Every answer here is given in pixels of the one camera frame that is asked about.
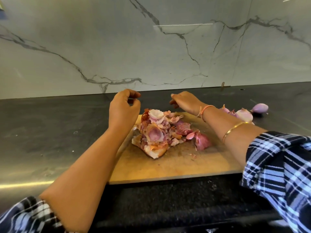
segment cutting board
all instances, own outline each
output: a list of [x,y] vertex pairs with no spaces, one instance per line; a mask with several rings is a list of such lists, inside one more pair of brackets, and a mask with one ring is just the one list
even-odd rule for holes
[[117,163],[109,184],[169,180],[199,176],[213,176],[242,172],[242,167],[226,149],[214,131],[200,118],[182,112],[182,121],[191,124],[208,136],[212,146],[196,151],[192,141],[171,147],[163,156],[153,159],[133,145],[132,138],[139,134],[131,131],[117,153]]

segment gold bangle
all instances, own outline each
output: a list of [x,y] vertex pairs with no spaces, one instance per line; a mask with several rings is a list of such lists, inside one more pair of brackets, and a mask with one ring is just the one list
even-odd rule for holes
[[242,125],[242,124],[244,124],[244,123],[249,123],[249,122],[240,122],[240,123],[238,123],[237,125],[235,125],[234,127],[232,127],[228,132],[226,132],[226,134],[225,134],[224,137],[222,138],[223,144],[225,143],[225,139],[226,139],[226,137],[228,136],[228,134],[229,134],[233,129],[237,128],[239,125]]

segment plaid shirt sleeve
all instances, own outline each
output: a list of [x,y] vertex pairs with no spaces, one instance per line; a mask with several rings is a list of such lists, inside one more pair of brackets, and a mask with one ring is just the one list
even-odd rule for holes
[[0,216],[1,233],[67,233],[50,206],[30,196]]
[[294,232],[311,233],[311,137],[262,133],[249,145],[241,185],[266,198]]

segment countertop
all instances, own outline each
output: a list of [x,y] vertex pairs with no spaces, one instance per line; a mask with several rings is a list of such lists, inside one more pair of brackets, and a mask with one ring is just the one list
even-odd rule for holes
[[[142,92],[142,108],[172,109],[171,93]],[[311,135],[311,83],[188,89],[200,100],[229,109],[269,105],[254,118],[268,130]],[[0,100],[0,212],[38,195],[108,126],[114,94]],[[276,219],[270,204],[239,186],[241,174],[107,185],[92,230],[146,231],[221,222]]]

